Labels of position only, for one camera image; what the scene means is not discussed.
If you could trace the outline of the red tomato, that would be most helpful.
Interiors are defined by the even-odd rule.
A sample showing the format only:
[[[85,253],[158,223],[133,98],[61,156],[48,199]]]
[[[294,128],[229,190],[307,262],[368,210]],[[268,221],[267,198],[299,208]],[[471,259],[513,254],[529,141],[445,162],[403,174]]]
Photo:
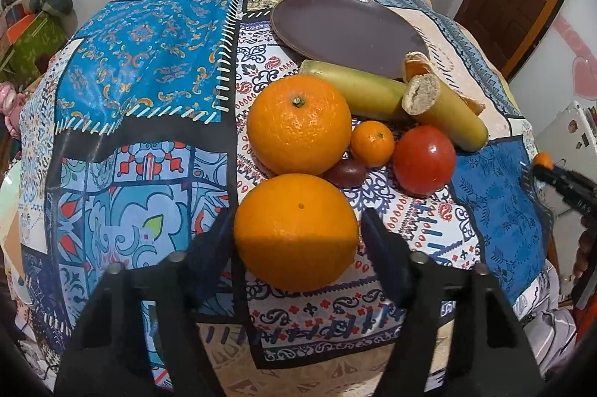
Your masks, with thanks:
[[[426,197],[442,189],[455,166],[451,140],[433,126],[414,127],[396,143],[393,171],[398,185],[410,195]]]

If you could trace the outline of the sugarcane piece with cut end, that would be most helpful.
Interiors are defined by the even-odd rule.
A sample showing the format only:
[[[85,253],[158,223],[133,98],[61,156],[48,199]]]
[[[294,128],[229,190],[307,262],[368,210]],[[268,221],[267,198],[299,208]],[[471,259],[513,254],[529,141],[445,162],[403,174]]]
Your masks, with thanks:
[[[462,150],[473,153],[489,140],[483,120],[434,74],[412,77],[402,107],[419,124],[437,128]]]

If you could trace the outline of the smooth large orange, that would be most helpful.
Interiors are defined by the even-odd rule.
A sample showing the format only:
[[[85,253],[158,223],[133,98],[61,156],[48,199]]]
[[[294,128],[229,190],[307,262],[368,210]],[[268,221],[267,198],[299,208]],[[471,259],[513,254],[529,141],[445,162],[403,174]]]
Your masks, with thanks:
[[[275,289],[310,292],[334,283],[352,265],[359,228],[340,190],[316,176],[287,174],[244,197],[234,239],[255,278]]]

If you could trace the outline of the small mandarin orange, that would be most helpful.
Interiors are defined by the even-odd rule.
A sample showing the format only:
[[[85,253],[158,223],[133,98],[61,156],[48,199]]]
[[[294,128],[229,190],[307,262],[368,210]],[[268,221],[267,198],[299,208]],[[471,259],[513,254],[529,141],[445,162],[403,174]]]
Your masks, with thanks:
[[[552,170],[554,167],[554,162],[548,153],[541,151],[533,158],[532,166],[542,166],[546,170]]]
[[[360,122],[352,131],[350,153],[367,169],[386,165],[395,150],[395,139],[388,126],[378,121]]]

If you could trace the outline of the large orange with stem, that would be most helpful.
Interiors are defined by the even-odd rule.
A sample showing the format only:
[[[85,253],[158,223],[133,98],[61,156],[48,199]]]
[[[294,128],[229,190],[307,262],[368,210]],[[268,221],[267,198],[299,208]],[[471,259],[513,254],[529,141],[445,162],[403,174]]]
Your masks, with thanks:
[[[247,117],[254,156],[276,175],[321,175],[342,159],[351,134],[344,96],[308,75],[273,82],[256,97]]]

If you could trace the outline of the dark red grape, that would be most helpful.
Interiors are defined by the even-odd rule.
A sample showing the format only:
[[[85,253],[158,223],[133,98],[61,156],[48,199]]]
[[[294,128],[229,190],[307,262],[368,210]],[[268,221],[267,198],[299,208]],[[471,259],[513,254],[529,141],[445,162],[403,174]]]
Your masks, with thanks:
[[[322,177],[340,189],[360,187],[365,181],[367,170],[358,160],[339,160]]]

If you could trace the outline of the patterned blue patchwork tablecloth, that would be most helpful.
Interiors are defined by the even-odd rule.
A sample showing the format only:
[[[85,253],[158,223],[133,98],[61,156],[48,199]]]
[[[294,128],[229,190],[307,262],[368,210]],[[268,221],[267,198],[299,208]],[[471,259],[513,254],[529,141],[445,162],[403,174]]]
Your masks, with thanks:
[[[105,270],[155,266],[185,251],[224,209],[276,176],[254,156],[247,117],[306,60],[270,24],[282,0],[112,0],[54,57],[20,113],[18,205],[26,354],[54,395],[61,357]],[[429,53],[402,64],[406,85],[434,74],[482,119],[489,140],[456,146],[450,182],[405,192],[393,156],[340,189],[358,222],[352,265],[310,292],[255,278],[234,239],[197,326],[222,396],[377,396],[404,313],[385,297],[361,215],[442,266],[485,265],[528,339],[541,378],[559,284],[546,258],[551,217],[525,179],[532,129],[476,40],[426,0],[368,0],[401,15]]]

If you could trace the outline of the pink plush toy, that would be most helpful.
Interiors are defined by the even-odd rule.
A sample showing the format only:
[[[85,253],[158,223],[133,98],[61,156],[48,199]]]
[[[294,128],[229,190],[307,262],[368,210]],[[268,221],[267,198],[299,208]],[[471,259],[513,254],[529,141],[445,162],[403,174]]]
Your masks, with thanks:
[[[26,97],[16,91],[12,83],[3,82],[0,87],[1,117],[9,135],[20,139],[19,118],[24,107]]]

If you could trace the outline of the dark brown round plate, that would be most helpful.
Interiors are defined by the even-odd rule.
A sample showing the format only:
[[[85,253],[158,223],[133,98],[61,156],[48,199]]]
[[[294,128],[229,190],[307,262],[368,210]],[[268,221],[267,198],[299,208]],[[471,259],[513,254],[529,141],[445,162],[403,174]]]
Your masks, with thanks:
[[[402,76],[407,53],[429,53],[413,25],[368,0],[282,0],[270,24],[285,45],[306,59],[389,79]]]

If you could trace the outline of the green patterned box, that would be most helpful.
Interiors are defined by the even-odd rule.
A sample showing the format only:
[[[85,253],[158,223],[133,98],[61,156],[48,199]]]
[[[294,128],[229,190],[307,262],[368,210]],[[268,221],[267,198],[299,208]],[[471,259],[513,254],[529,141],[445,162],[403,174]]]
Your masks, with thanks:
[[[50,59],[65,46],[67,34],[47,12],[27,15],[15,27],[19,35],[1,41],[1,81],[24,88],[47,71]]]

